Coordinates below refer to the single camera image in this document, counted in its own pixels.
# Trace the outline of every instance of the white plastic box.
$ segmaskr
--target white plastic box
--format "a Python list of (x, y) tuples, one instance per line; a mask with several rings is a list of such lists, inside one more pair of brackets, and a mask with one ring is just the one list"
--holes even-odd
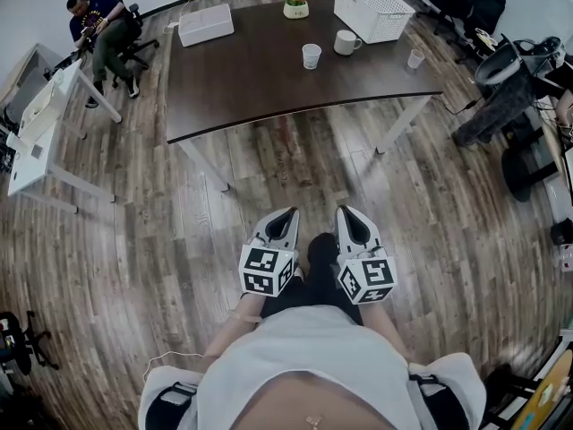
[(64, 94), (52, 78), (24, 110), (20, 138), (27, 144), (34, 143), (65, 112), (66, 105)]
[(228, 4), (219, 4), (189, 13), (181, 16), (179, 20), (179, 38), (184, 47), (224, 37), (234, 31)]
[(334, 0), (334, 14), (364, 43), (399, 39), (414, 13), (402, 0)]

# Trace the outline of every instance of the person's legs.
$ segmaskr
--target person's legs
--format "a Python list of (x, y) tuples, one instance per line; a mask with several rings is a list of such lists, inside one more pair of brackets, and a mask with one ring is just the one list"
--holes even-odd
[(337, 288), (336, 266), (338, 246), (330, 233), (316, 236), (308, 246), (308, 261), (311, 265), (307, 280), (315, 304), (333, 305), (345, 312), (357, 324), (362, 325), (362, 317), (357, 305), (353, 305), (342, 288)]
[(462, 124), (452, 138), (457, 146), (488, 142), (512, 119), (526, 111), (534, 100), (531, 77), (525, 67), (503, 82), (486, 104), (469, 121)]
[(338, 246), (332, 234), (322, 233), (316, 236), (308, 246), (311, 269), (304, 282), (293, 277), (278, 297), (267, 297), (261, 317), (265, 318), (291, 307), (333, 305), (362, 325), (358, 306), (353, 305), (345, 291), (336, 286), (332, 266), (336, 264), (337, 256)]
[(261, 317), (267, 318), (270, 315), (278, 314), (291, 307), (302, 307), (304, 305), (316, 305), (307, 285), (298, 277), (293, 276), (286, 284), (283, 291), (277, 297), (267, 297), (261, 310)]
[(106, 79), (105, 67), (124, 81), (127, 81), (132, 77), (132, 73), (121, 61), (115, 48), (124, 41), (125, 37), (127, 37), (128, 30), (129, 28), (125, 20), (116, 19), (115, 21), (111, 21), (98, 35), (98, 38), (96, 39), (96, 47), (94, 49), (94, 81), (96, 80), (96, 52), (98, 52), (100, 57), (100, 60), (98, 61), (98, 75), (101, 81)]
[(129, 97), (136, 98), (139, 95), (139, 84), (130, 70), (125, 66), (117, 54), (117, 47), (125, 43), (126, 37), (129, 36), (129, 26), (124, 19), (117, 19), (98, 35), (93, 52), (93, 76), (94, 85), (100, 92), (103, 92), (102, 82), (107, 78), (106, 67), (112, 73), (125, 81), (129, 91)]

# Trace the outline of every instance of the man's sneaker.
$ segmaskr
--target man's sneaker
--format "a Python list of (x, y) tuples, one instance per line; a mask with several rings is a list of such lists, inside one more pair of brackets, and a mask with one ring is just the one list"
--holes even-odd
[(140, 95), (140, 85), (138, 84), (137, 78), (132, 76), (128, 80), (125, 80), (125, 84), (127, 84), (130, 98), (135, 99)]
[[(104, 84), (103, 82), (94, 82), (93, 85), (96, 87), (96, 89), (99, 91), (99, 93), (103, 96), (104, 95)], [(92, 97), (90, 97), (88, 99), (88, 101), (86, 102), (86, 108), (95, 108), (99, 105), (98, 102), (96, 102), (96, 100)]]
[(86, 102), (86, 108), (95, 108), (99, 105), (98, 102), (96, 102), (96, 100), (92, 97), (90, 97), (88, 99), (88, 101)]

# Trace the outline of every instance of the white desk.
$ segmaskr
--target white desk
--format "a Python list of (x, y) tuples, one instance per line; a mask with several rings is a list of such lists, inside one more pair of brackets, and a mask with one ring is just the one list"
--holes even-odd
[[(64, 94), (65, 106), (67, 107), (70, 97), (72, 96), (73, 88), (76, 82), (78, 82), (99, 103), (99, 105), (104, 108), (109, 115), (111, 115), (116, 123), (121, 123), (122, 118), (119, 113), (117, 113), (111, 104), (98, 92), (88, 78), (86, 78), (86, 76), (81, 72), (80, 66), (81, 61), (77, 61), (66, 68), (64, 70), (64, 80), (60, 85), (58, 85), (58, 88)], [(56, 146), (62, 126), (65, 126), (79, 138), (84, 139), (86, 137), (86, 133), (81, 129), (72, 127), (64, 121), (64, 114), (65, 108), (54, 124), (41, 134), (35, 142), (25, 142), (29, 145), (29, 150), (26, 154), (18, 153), (14, 159), (12, 174), (10, 175), (10, 184), (8, 186), (8, 195), (13, 196), (17, 193), (21, 193), (37, 201), (45, 202), (57, 207), (58, 209), (76, 213), (78, 208), (75, 205), (71, 205), (67, 202), (60, 201), (56, 198), (46, 196), (29, 189), (29, 186), (33, 183), (47, 175), (51, 175), (62, 180), (68, 185), (75, 186), (76, 188), (85, 191), (86, 193), (100, 197), (108, 202), (113, 202), (115, 200), (115, 196), (112, 193), (65, 171), (54, 162)]]
[(542, 128), (543, 135), (547, 141), (547, 146), (549, 147), (549, 152), (552, 155), (553, 162), (557, 166), (557, 170), (563, 179), (566, 187), (569, 187), (569, 178), (567, 177), (567, 166), (571, 165), (573, 167), (573, 149), (567, 150), (565, 152), (565, 160), (561, 156), (561, 143), (559, 134), (557, 133), (557, 125), (555, 120), (557, 116), (553, 110), (554, 105), (549, 100), (548, 97), (544, 97), (537, 101), (537, 104), (543, 108), (540, 111), (541, 118), (543, 119)]

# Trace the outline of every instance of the white cup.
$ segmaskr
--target white cup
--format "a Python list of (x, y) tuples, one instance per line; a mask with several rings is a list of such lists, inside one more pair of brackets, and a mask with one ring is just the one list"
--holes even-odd
[(417, 49), (412, 49), (410, 57), (408, 58), (408, 67), (415, 70), (420, 66), (420, 64), (425, 58), (426, 56), (423, 55), (422, 51), (419, 51)]
[(318, 45), (304, 45), (303, 46), (303, 65), (307, 70), (314, 70), (319, 64), (319, 57), (321, 57), (322, 49)]
[(334, 40), (334, 50), (342, 56), (350, 56), (361, 45), (362, 41), (350, 30), (339, 30)]

